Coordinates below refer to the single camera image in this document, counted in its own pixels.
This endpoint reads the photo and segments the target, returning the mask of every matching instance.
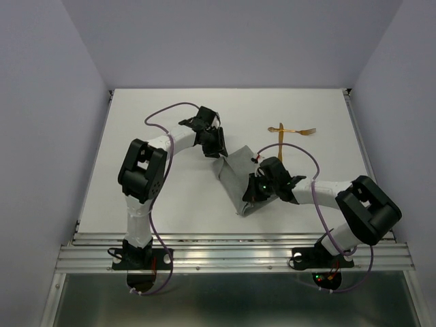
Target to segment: wire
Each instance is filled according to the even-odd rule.
[[[156,259],[156,257],[154,257],[153,261],[151,262],[151,270],[153,271],[153,274],[155,276],[157,276],[156,263],[157,263],[157,259]]]
[[[150,116],[146,117],[145,120],[144,120],[145,125],[159,128],[160,130],[165,132],[165,134],[167,134],[168,138],[170,139],[170,143],[171,143],[171,145],[170,145],[170,158],[168,160],[168,168],[166,169],[165,175],[163,176],[163,183],[162,183],[162,185],[165,185],[165,181],[166,181],[166,179],[168,177],[168,174],[170,173],[170,169],[171,169],[171,166],[172,166],[172,159],[174,157],[174,140],[173,140],[172,136],[170,135],[170,131],[168,131],[164,126],[156,124],[156,123],[149,123],[149,120],[151,118],[153,118],[154,116],[156,116],[157,114],[160,114],[161,112],[164,112],[164,111],[166,111],[168,109],[171,109],[171,108],[174,108],[174,107],[177,107],[177,106],[182,106],[182,105],[193,106],[193,107],[196,107],[198,110],[200,109],[200,107],[198,107],[196,104],[193,104],[191,102],[179,102],[177,104],[172,104],[171,106],[165,107],[165,108],[163,108],[161,110],[158,110],[157,112],[152,113]],[[159,196],[159,194],[156,196],[156,198],[154,198],[151,201],[150,213],[149,213],[149,221],[150,221],[150,226],[151,226],[151,229],[153,230],[153,233],[155,234],[157,240],[161,243],[161,245],[162,245],[163,249],[165,250],[165,252],[168,254],[168,257],[170,258],[171,269],[170,269],[170,273],[168,274],[168,276],[167,276],[166,280],[164,281],[164,283],[162,285],[160,285],[156,290],[153,290],[153,291],[148,292],[148,293],[142,293],[142,292],[136,291],[135,289],[132,289],[132,288],[130,289],[130,292],[132,292],[134,294],[137,294],[137,295],[141,295],[141,296],[154,295],[154,294],[158,293],[159,291],[161,291],[162,289],[164,289],[165,286],[167,286],[167,284],[170,282],[170,279],[171,279],[171,276],[172,276],[172,272],[174,270],[174,258],[172,257],[171,251],[166,246],[164,240],[162,240],[161,236],[157,232],[155,224],[153,223],[153,218],[151,216],[151,213],[153,211],[153,206],[155,205],[156,199],[157,199],[158,196]]]
[[[115,251],[116,248],[114,248],[114,247],[110,247],[110,248],[108,249],[108,254],[109,254],[111,257],[114,257],[114,258],[116,258],[116,259],[118,259],[118,260],[122,260],[122,259],[123,259],[123,258],[120,257],[119,255],[116,255],[115,253],[111,252],[111,250]]]
[[[330,269],[329,275],[332,274],[332,271],[336,268],[336,271],[339,269],[339,260],[336,260],[336,262],[333,264],[333,267]]]
[[[336,261],[336,267],[333,267],[333,268],[330,270],[330,272],[328,273],[328,277],[327,277],[327,279],[328,279],[329,281],[331,281],[332,279],[334,279],[334,276],[337,275],[338,271],[339,271],[339,260]]]
[[[260,150],[258,151],[258,155],[259,155],[261,152],[265,151],[266,149],[272,148],[273,146],[279,146],[279,145],[286,145],[286,146],[290,146],[290,147],[292,147],[292,148],[295,148],[295,149],[297,149],[297,150],[300,150],[300,151],[302,151],[303,153],[305,153],[306,155],[308,155],[308,156],[312,159],[313,163],[314,163],[315,166],[316,166],[316,173],[315,173],[315,175],[313,175],[313,178],[312,178],[311,191],[312,191],[312,197],[313,197],[313,204],[315,205],[315,208],[316,208],[316,211],[317,211],[317,213],[318,213],[318,216],[320,217],[321,223],[322,223],[322,225],[323,225],[323,227],[324,227],[324,229],[325,229],[325,231],[326,231],[326,233],[327,233],[328,238],[330,239],[330,242],[333,244],[333,246],[335,247],[335,249],[336,249],[336,250],[337,250],[341,255],[344,255],[344,256],[350,256],[350,255],[354,254],[354,253],[356,252],[356,250],[357,250],[357,247],[354,247],[354,249],[353,249],[351,252],[348,252],[348,253],[347,253],[347,252],[344,252],[344,251],[339,247],[339,245],[338,245],[338,244],[336,243],[336,241],[334,240],[333,235],[330,233],[330,230],[328,229],[328,226],[327,226],[326,220],[325,220],[324,217],[322,216],[321,209],[320,209],[320,205],[319,205],[319,203],[318,203],[317,195],[316,195],[316,192],[315,192],[315,179],[320,175],[320,165],[318,164],[318,161],[316,161],[316,159],[314,158],[314,156],[312,156],[312,154],[310,154],[308,151],[304,150],[303,148],[299,147],[298,145],[290,144],[290,143],[274,143],[274,144],[270,144],[270,145],[265,146],[264,148],[260,149]],[[333,290],[327,290],[327,289],[322,288],[322,287],[314,286],[314,285],[311,285],[311,284],[308,284],[308,283],[300,282],[300,281],[298,281],[298,280],[297,280],[297,281],[298,281],[299,283],[303,283],[303,284],[305,284],[305,285],[307,285],[307,286],[314,287],[314,288],[317,288],[317,289],[319,289],[319,290],[326,290],[326,291],[328,291],[328,292],[332,292],[332,293],[345,293],[345,292],[348,292],[348,291],[354,290],[356,287],[358,287],[361,283],[363,283],[363,282],[367,279],[367,277],[369,276],[369,273],[371,272],[371,269],[373,268],[373,263],[374,263],[374,249],[373,249],[372,246],[370,246],[369,249],[371,250],[371,260],[370,260],[370,262],[369,262],[368,271],[367,271],[367,273],[365,274],[365,276],[364,276],[364,277],[363,277],[359,282],[357,282],[355,285],[353,285],[353,286],[351,286],[351,287],[345,288],[345,289],[343,289],[343,290],[335,290],[335,291],[333,291]]]

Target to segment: white tabletop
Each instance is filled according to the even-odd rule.
[[[126,231],[124,195],[117,176],[130,142],[150,140],[162,132],[144,118],[176,102],[193,102],[217,111],[228,153],[244,145],[253,152],[277,142],[267,128],[283,123],[289,129],[316,127],[312,136],[285,134],[285,142],[312,153],[320,163],[319,179],[349,181],[366,174],[347,106],[339,89],[117,89],[104,129],[83,212],[80,233]],[[195,108],[171,109],[153,121],[171,129],[196,114]],[[265,156],[277,155],[269,149]],[[248,217],[236,214],[211,169],[201,146],[179,153],[153,211],[163,233],[312,233],[323,232],[312,205],[276,200]],[[291,175],[313,176],[315,166],[305,154],[284,147],[283,163]],[[328,225],[342,223],[339,211],[323,208]]]

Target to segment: metal frame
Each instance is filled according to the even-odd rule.
[[[55,273],[53,276],[46,307],[44,308],[44,313],[42,314],[41,327],[53,326],[55,322],[57,308],[59,306],[59,302],[61,301],[62,290],[65,284],[66,276],[66,274],[59,273]]]
[[[121,234],[114,235],[114,238],[122,237]],[[310,247],[321,234],[166,234],[161,237],[168,247],[174,249],[175,273],[299,273],[287,265],[292,248]],[[62,247],[55,272],[125,273],[111,269],[112,258],[107,254],[108,244],[104,245],[104,242],[99,246]],[[121,241],[114,239],[110,245],[121,247]],[[153,247],[161,245],[155,240]],[[373,270],[414,269],[406,244],[386,239],[375,247],[374,252]],[[347,270],[366,270],[370,261],[369,247],[360,246],[354,261],[355,268]]]
[[[97,155],[98,155],[98,151],[100,150],[100,146],[102,145],[103,134],[104,134],[104,127],[106,126],[106,123],[108,122],[110,107],[112,105],[112,100],[114,98],[115,90],[108,90],[108,92],[109,92],[109,96],[110,96],[109,97],[109,102],[108,102],[108,110],[106,111],[106,116],[104,117],[103,129],[102,129],[102,132],[100,133],[99,140],[98,140],[98,143],[97,143],[97,152],[95,153],[93,167],[92,167],[92,170],[91,170],[91,174],[89,175],[90,178],[88,180],[88,185],[87,185],[87,188],[85,190],[84,197],[82,199],[82,206],[80,207],[80,213],[79,213],[79,216],[78,216],[78,219],[77,219],[75,233],[79,231],[80,219],[82,218],[82,214],[83,214],[83,210],[84,210],[84,204],[85,204],[87,196],[88,196],[89,188],[91,187],[91,179],[92,179],[91,176],[94,173],[95,164],[97,163]]]
[[[349,94],[343,90],[343,95],[365,168],[368,175],[375,180]],[[292,256],[292,248],[311,246],[320,236],[321,234],[280,233],[161,235],[167,246],[175,250],[174,272],[195,274],[213,272],[297,273],[298,271],[287,265],[287,261]],[[109,246],[120,247],[123,237],[124,235],[119,233],[83,234],[77,232],[70,244],[61,248],[41,326],[52,326],[55,322],[66,274],[125,273],[111,269],[112,258],[106,253]],[[154,242],[153,246],[160,247],[161,245]],[[421,326],[432,326],[407,245],[396,243],[394,234],[390,232],[374,248],[374,252],[373,270],[403,271]],[[350,272],[367,270],[369,260],[369,248],[361,246],[354,255],[356,266],[344,270]],[[147,271],[130,271],[130,273],[147,273]]]

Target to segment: robotic arm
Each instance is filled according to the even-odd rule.
[[[173,155],[197,144],[202,145],[206,157],[227,156],[223,129],[218,113],[200,107],[195,117],[181,121],[172,129]],[[164,174],[171,141],[168,135],[147,142],[131,142],[119,172],[118,182],[123,187],[127,202],[127,233],[123,248],[118,253],[129,269],[141,269],[151,258],[153,237],[149,213],[153,199],[164,184]]]
[[[249,175],[243,200],[265,201],[276,195],[293,204],[313,204],[311,183],[305,176],[290,176],[278,158],[270,157],[260,162],[256,172]],[[376,245],[401,218],[396,204],[367,176],[359,176],[350,182],[317,181],[315,193],[319,205],[339,209],[346,220],[330,231],[342,252],[359,244]],[[340,254],[326,234],[313,248],[293,249],[293,252],[301,254],[294,262],[296,270],[330,268]]]

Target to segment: black bracket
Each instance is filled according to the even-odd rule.
[[[315,247],[294,247],[288,264],[295,270],[329,269],[339,262],[340,268],[353,268],[354,261],[347,261],[342,255],[335,257],[322,254]]]
[[[123,241],[122,249],[114,249],[114,255],[121,258],[118,263],[112,261],[113,270],[152,270],[153,260],[156,260],[156,270],[171,270],[171,263],[165,263],[165,249],[152,248],[153,240],[143,249],[132,247]],[[174,250],[169,249],[171,256]]]
[[[165,150],[155,149],[139,139],[133,140],[118,175],[123,193],[142,204],[155,198],[164,184],[166,157]],[[149,163],[147,169],[138,166],[139,162],[145,161]]]
[[[376,245],[402,215],[396,204],[368,176],[359,176],[352,181],[351,187],[338,193],[336,202],[353,234],[368,245]]]
[[[248,188],[243,196],[245,202],[261,202],[272,195],[280,200],[298,204],[292,189],[306,176],[291,176],[279,158],[270,157],[260,163],[259,176],[249,175]]]
[[[205,157],[219,158],[220,155],[227,157],[223,128],[212,126],[215,119],[221,124],[218,112],[201,106],[195,117],[184,119],[178,124],[188,126],[196,132],[194,145],[202,145]]]

